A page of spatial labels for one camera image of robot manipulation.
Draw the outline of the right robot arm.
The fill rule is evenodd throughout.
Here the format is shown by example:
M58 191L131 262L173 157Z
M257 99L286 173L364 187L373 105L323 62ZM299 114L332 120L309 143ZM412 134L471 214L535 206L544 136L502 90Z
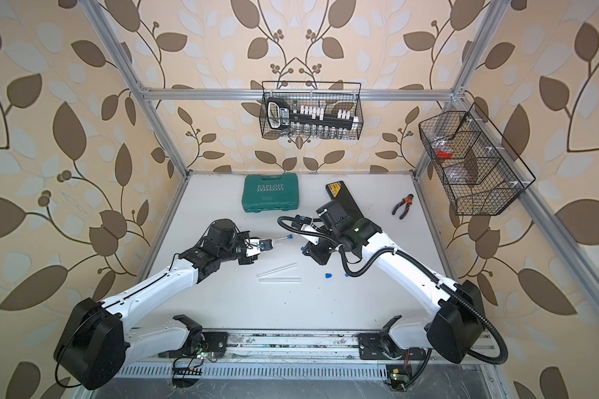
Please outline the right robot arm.
M475 284L459 284L423 265L379 225L352 215L339 201L321 207L315 218L294 217L291 227L308 240L303 252L316 263L325 264L331 254L338 254L352 278L381 269L419 302L429 317L418 324L390 321L384 329L389 349L433 349L459 364L485 331L484 306Z

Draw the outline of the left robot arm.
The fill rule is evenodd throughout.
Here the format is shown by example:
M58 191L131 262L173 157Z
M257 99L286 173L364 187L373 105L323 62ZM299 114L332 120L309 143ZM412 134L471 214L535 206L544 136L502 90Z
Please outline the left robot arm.
M225 262L253 264L273 248L272 239L252 238L230 219L212 222L189 249L139 284L106 299L84 299L72 310L53 354L78 385L95 390L133 362L181 350L194 356L203 349L201 324L179 314L149 328L138 323L179 293L218 271Z

